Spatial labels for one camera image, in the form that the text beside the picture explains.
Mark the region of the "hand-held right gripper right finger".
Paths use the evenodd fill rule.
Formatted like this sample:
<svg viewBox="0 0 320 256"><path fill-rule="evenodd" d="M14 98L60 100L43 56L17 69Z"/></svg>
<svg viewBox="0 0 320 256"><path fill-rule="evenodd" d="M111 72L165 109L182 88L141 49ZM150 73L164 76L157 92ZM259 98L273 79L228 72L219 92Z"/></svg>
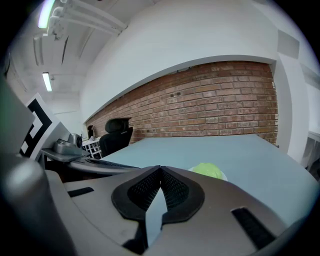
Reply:
<svg viewBox="0 0 320 256"><path fill-rule="evenodd" d="M201 186L204 201L187 221L165 224L150 256L274 256L286 230L267 205L231 182L188 170L170 170Z"/></svg>

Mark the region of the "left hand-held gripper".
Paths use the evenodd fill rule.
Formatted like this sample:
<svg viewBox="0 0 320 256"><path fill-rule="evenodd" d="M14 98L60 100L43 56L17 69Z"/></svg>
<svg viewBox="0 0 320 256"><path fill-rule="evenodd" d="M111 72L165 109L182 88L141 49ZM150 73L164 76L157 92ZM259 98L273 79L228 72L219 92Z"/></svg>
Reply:
<svg viewBox="0 0 320 256"><path fill-rule="evenodd" d="M41 96L35 94L26 104L34 121L26 134L19 153L38 162L44 169L47 162L68 163L68 167L85 173L118 175L139 167L89 158L82 149L82 137L71 133L52 113Z"/></svg>

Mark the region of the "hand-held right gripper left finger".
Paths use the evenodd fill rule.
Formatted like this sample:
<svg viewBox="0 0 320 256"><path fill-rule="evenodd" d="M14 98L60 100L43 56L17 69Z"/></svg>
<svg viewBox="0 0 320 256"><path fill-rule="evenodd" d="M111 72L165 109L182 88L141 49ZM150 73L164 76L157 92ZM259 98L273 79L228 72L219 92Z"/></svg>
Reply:
<svg viewBox="0 0 320 256"><path fill-rule="evenodd" d="M109 177L64 183L89 223L112 242L143 254L162 229L162 170L149 166Z"/></svg>

